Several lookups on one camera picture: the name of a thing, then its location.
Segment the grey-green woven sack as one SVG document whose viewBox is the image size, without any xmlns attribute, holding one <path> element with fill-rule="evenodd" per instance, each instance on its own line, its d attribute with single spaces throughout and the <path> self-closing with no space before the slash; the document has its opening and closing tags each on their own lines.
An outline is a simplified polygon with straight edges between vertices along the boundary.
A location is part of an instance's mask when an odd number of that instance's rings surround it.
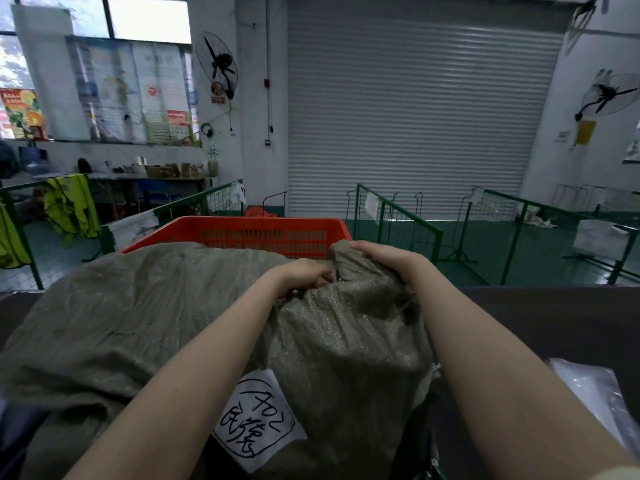
<svg viewBox="0 0 640 480">
<path fill-rule="evenodd" d="M 347 241 L 335 281 L 269 313 L 242 376 L 271 369 L 308 438 L 247 474 L 212 436 L 192 480 L 388 480 L 436 372 L 411 291 Z M 47 411 L 20 480 L 61 480 L 147 382 L 268 269 L 274 252 L 155 244 L 49 288 L 0 352 L 0 396 Z"/>
</svg>

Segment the clear plastic bag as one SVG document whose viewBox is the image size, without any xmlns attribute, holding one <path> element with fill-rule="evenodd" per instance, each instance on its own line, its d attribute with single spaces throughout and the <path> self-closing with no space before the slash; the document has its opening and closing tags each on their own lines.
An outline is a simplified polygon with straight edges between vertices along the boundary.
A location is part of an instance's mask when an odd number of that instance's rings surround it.
<svg viewBox="0 0 640 480">
<path fill-rule="evenodd" d="M 550 358 L 550 368 L 640 462 L 640 424 L 630 414 L 613 370 Z"/>
</svg>

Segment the person's right hand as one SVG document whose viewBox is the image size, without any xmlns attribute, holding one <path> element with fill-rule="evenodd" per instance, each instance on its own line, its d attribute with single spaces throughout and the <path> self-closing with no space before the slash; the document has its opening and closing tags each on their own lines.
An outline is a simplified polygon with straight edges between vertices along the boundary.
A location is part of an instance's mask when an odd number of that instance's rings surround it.
<svg viewBox="0 0 640 480">
<path fill-rule="evenodd" d="M 369 241 L 349 241 L 348 243 L 352 249 L 366 254 L 380 265 L 393 270 L 406 284 L 412 284 L 414 277 L 431 265 L 423 255 L 390 245 Z"/>
</svg>

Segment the black floor stand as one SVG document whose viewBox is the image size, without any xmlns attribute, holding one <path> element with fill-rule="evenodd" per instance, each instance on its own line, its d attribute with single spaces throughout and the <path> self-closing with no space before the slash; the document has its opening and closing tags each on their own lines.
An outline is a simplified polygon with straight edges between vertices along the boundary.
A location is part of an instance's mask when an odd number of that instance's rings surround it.
<svg viewBox="0 0 640 480">
<path fill-rule="evenodd" d="M 469 217 L 471 207 L 471 194 L 462 197 L 458 216 L 455 220 L 451 243 L 443 244 L 444 248 L 450 248 L 451 252 L 444 258 L 440 258 L 443 263 L 462 263 L 462 264 L 478 264 L 479 261 L 468 256 L 463 249 L 464 237 L 467 229 L 467 218 Z"/>
</svg>

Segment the yellow safety vest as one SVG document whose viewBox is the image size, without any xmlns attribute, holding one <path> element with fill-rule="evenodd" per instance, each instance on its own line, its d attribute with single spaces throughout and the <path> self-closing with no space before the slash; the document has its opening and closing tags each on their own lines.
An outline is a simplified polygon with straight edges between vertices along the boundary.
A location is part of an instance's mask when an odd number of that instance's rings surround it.
<svg viewBox="0 0 640 480">
<path fill-rule="evenodd" d="M 17 227 L 5 204 L 0 203 L 0 269 L 16 269 L 32 264 Z"/>
<path fill-rule="evenodd" d="M 85 174 L 47 179 L 44 213 L 66 247 L 70 247 L 78 236 L 85 239 L 100 237 L 100 219 Z"/>
</svg>

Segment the person's left hand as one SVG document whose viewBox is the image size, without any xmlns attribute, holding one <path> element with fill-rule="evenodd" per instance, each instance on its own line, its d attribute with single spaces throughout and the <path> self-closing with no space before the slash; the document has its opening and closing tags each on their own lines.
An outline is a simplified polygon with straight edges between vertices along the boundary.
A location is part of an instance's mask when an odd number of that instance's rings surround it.
<svg viewBox="0 0 640 480">
<path fill-rule="evenodd" d="M 334 282 L 332 265 L 325 261 L 300 258 L 274 267 L 266 273 L 276 298 L 324 287 Z"/>
</svg>

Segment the grey roller shutter door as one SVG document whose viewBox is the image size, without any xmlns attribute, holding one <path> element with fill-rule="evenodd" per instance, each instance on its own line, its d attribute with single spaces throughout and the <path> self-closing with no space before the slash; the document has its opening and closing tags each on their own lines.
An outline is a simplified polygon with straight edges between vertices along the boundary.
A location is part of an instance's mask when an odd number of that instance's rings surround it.
<svg viewBox="0 0 640 480">
<path fill-rule="evenodd" d="M 290 216 L 345 217 L 364 184 L 453 219 L 473 186 L 519 195 L 569 7 L 287 0 Z"/>
</svg>

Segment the colourful fruit poster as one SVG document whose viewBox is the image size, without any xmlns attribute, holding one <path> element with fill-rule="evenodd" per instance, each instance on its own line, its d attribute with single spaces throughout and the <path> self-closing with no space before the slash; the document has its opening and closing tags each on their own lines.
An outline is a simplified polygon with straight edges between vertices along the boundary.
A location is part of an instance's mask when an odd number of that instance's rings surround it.
<svg viewBox="0 0 640 480">
<path fill-rule="evenodd" d="M 0 88 L 0 133 L 9 139 L 46 141 L 44 115 L 34 89 Z"/>
</svg>

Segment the red plastic crate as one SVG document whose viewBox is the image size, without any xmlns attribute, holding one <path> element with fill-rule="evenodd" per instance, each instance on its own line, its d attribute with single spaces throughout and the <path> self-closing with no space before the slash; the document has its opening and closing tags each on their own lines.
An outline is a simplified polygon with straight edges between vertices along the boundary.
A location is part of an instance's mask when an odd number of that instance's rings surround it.
<svg viewBox="0 0 640 480">
<path fill-rule="evenodd" d="M 331 245 L 351 240 L 337 218 L 184 216 L 160 227 L 124 249 L 171 242 L 196 242 L 209 248 L 252 249 L 287 258 L 323 260 Z"/>
</svg>

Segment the person's right forearm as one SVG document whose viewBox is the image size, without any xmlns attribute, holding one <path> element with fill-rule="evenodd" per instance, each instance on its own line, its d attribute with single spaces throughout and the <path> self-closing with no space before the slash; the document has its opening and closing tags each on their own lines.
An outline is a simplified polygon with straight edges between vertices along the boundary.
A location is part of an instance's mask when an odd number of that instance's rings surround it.
<svg viewBox="0 0 640 480">
<path fill-rule="evenodd" d="M 500 480 L 640 480 L 640 465 L 567 385 L 425 258 L 411 284 L 477 449 Z"/>
</svg>

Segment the black wall fan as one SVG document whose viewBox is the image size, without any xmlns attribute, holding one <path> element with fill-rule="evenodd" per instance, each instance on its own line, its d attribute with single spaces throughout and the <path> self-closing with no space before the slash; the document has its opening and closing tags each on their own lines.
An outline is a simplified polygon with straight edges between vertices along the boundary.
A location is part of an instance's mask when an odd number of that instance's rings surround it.
<svg viewBox="0 0 640 480">
<path fill-rule="evenodd" d="M 195 49 L 197 60 L 209 80 L 212 103 L 233 100 L 239 74 L 231 50 L 219 36 L 208 31 L 200 33 Z"/>
<path fill-rule="evenodd" d="M 574 120 L 620 112 L 640 99 L 640 74 L 601 69 L 584 94 Z"/>
</svg>

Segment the person's left forearm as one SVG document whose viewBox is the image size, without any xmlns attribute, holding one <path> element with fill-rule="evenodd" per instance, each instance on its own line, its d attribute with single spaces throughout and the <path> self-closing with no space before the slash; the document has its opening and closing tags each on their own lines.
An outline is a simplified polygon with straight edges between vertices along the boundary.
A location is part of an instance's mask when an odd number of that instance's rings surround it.
<svg viewBox="0 0 640 480">
<path fill-rule="evenodd" d="M 187 480 L 277 300 L 266 273 L 149 380 L 63 480 Z"/>
</svg>

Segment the cluttered work table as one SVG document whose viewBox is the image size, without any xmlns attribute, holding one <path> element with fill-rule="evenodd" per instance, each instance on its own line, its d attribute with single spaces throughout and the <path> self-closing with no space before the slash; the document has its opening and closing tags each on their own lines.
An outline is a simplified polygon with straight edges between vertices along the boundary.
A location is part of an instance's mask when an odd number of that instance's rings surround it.
<svg viewBox="0 0 640 480">
<path fill-rule="evenodd" d="M 147 165 L 147 158 L 140 157 L 129 166 L 112 167 L 109 162 L 105 165 L 104 170 L 98 170 L 80 158 L 73 170 L 42 173 L 35 179 L 84 175 L 96 205 L 109 206 L 108 222 L 194 196 L 220 181 L 217 161 Z"/>
</svg>

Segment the white handwritten paper label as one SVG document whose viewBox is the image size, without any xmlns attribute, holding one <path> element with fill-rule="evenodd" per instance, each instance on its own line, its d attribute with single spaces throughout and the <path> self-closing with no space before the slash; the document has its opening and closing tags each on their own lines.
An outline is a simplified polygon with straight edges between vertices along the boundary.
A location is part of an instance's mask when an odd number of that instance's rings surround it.
<svg viewBox="0 0 640 480">
<path fill-rule="evenodd" d="M 288 444 L 308 438 L 271 369 L 238 380 L 212 436 L 247 474 Z"/>
</svg>

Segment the wall notice board posters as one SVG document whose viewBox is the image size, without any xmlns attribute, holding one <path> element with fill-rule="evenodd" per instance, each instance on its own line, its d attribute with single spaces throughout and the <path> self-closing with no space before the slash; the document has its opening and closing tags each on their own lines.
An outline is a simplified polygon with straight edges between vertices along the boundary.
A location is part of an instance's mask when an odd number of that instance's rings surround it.
<svg viewBox="0 0 640 480">
<path fill-rule="evenodd" d="M 66 36 L 96 143 L 200 146 L 190 45 Z"/>
</svg>

